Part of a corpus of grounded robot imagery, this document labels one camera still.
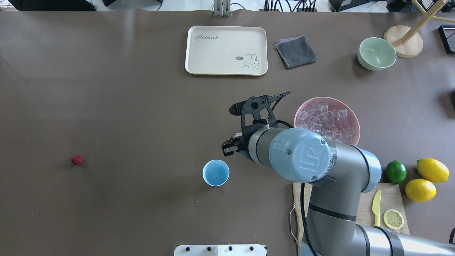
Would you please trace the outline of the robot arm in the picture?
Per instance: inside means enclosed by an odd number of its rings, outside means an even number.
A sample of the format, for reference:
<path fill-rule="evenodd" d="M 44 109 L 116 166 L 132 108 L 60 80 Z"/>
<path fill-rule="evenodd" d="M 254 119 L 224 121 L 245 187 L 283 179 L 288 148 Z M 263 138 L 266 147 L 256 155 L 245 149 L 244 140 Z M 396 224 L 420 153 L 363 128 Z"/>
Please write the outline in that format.
<path fill-rule="evenodd" d="M 362 193 L 381 179 L 371 152 L 334 142 L 302 128 L 264 128 L 225 141 L 224 156 L 241 152 L 283 178 L 310 184 L 302 211 L 300 254 L 315 256 L 453 256 L 454 244 L 356 223 Z"/>

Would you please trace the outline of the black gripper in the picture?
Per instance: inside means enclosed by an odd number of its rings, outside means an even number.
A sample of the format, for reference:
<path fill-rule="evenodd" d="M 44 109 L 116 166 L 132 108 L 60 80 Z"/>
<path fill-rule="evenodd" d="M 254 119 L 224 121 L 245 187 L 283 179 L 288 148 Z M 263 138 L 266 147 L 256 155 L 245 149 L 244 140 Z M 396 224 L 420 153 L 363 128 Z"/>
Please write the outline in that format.
<path fill-rule="evenodd" d="M 249 154 L 249 141 L 251 139 L 251 135 L 243 133 L 236 133 L 234 138 L 230 138 L 229 140 L 224 141 L 221 145 L 221 149 L 223 151 L 223 156 L 231 156 L 235 152 L 242 153 L 242 154 Z"/>

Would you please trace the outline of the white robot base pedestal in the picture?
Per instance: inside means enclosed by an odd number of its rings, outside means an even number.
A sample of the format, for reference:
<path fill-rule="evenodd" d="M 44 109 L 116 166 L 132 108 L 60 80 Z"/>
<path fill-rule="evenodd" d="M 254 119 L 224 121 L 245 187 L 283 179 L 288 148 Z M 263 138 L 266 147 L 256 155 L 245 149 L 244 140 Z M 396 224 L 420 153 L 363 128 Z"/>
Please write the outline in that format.
<path fill-rule="evenodd" d="M 261 244 L 212 244 L 180 245 L 174 256 L 267 256 L 266 245 Z"/>

